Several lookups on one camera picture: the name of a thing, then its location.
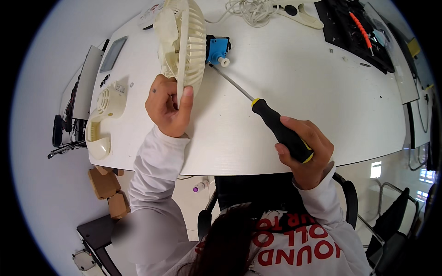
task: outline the white cable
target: white cable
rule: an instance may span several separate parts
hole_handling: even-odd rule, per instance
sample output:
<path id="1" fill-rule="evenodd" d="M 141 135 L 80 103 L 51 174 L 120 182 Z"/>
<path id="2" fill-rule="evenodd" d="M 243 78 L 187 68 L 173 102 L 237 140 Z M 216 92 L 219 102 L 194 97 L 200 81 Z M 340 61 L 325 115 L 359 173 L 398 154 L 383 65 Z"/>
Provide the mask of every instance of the white cable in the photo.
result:
<path id="1" fill-rule="evenodd" d="M 270 21 L 270 16 L 278 11 L 279 8 L 273 7 L 272 0 L 233 0 L 225 4 L 226 11 L 221 17 L 211 22 L 207 19 L 207 23 L 218 23 L 227 13 L 241 16 L 247 24 L 252 27 L 260 28 L 267 25 Z"/>

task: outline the orange tool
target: orange tool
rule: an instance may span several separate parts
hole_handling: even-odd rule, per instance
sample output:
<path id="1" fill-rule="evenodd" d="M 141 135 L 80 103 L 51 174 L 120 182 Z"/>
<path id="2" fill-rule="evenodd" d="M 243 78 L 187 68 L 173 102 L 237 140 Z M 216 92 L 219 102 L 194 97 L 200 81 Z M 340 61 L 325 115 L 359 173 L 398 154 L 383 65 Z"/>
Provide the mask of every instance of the orange tool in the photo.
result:
<path id="1" fill-rule="evenodd" d="M 353 19 L 353 21 L 356 23 L 356 26 L 358 26 L 358 28 L 360 29 L 362 35 L 364 36 L 365 42 L 367 43 L 367 47 L 371 51 L 371 55 L 374 56 L 373 48 L 371 47 L 370 38 L 368 37 L 367 32 L 365 31 L 364 27 L 362 27 L 362 24 L 359 22 L 359 20 L 356 18 L 356 16 L 352 12 L 350 12 L 350 11 L 349 11 L 349 13 L 350 13 L 350 16 Z"/>

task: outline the white long-sleeve shirt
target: white long-sleeve shirt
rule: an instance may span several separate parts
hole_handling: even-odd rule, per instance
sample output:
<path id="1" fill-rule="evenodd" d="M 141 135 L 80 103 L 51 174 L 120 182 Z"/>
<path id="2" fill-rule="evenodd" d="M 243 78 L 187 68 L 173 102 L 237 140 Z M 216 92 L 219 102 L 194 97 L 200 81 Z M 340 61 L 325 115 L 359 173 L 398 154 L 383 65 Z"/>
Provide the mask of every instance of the white long-sleeve shirt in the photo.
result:
<path id="1" fill-rule="evenodd" d="M 129 255 L 139 276 L 174 276 L 204 246 L 204 242 L 188 240 L 183 215 L 172 199 L 189 141 L 166 136 L 155 126 L 135 159 L 129 198 L 131 216 L 142 230 L 133 235 Z M 251 245 L 262 247 L 253 270 L 263 276 L 369 275 L 362 243 L 340 208 L 332 183 L 334 172 L 335 167 L 311 190 L 299 189 L 308 214 L 278 210 L 263 214 L 257 224 L 261 231 Z M 284 213 L 292 230 L 271 231 L 278 229 Z"/>

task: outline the black and yellow screwdriver handle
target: black and yellow screwdriver handle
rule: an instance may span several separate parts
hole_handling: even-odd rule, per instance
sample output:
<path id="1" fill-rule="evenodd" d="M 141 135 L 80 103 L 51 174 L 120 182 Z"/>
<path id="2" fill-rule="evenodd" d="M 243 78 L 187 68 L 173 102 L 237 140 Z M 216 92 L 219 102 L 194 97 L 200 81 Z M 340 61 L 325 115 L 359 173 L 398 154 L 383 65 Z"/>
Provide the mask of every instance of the black and yellow screwdriver handle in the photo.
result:
<path id="1" fill-rule="evenodd" d="M 261 116 L 264 123 L 270 128 L 276 139 L 285 145 L 290 155 L 301 163 L 307 163 L 313 157 L 313 150 L 299 137 L 296 132 L 287 128 L 281 123 L 278 112 L 271 109 L 264 99 L 255 99 L 252 104 L 252 111 Z"/>

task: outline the hand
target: hand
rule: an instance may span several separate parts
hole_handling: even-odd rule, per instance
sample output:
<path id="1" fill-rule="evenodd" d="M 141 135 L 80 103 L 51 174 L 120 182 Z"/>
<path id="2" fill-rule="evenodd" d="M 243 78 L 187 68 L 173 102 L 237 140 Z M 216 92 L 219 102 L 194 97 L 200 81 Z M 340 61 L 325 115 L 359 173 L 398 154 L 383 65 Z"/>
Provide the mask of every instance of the hand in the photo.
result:
<path id="1" fill-rule="evenodd" d="M 280 121 L 294 130 L 312 148 L 314 154 L 310 161 L 301 164 L 290 156 L 286 146 L 278 143 L 275 149 L 279 154 L 279 160 L 292 169 L 298 188 L 302 190 L 315 188 L 333 167 L 333 163 L 329 161 L 335 147 L 310 121 L 299 121 L 286 116 L 281 116 Z"/>
<path id="2" fill-rule="evenodd" d="M 177 86 L 174 77 L 156 76 L 144 104 L 147 114 L 167 136 L 178 138 L 184 134 L 189 125 L 192 105 L 193 87 L 184 88 L 178 110 Z"/>

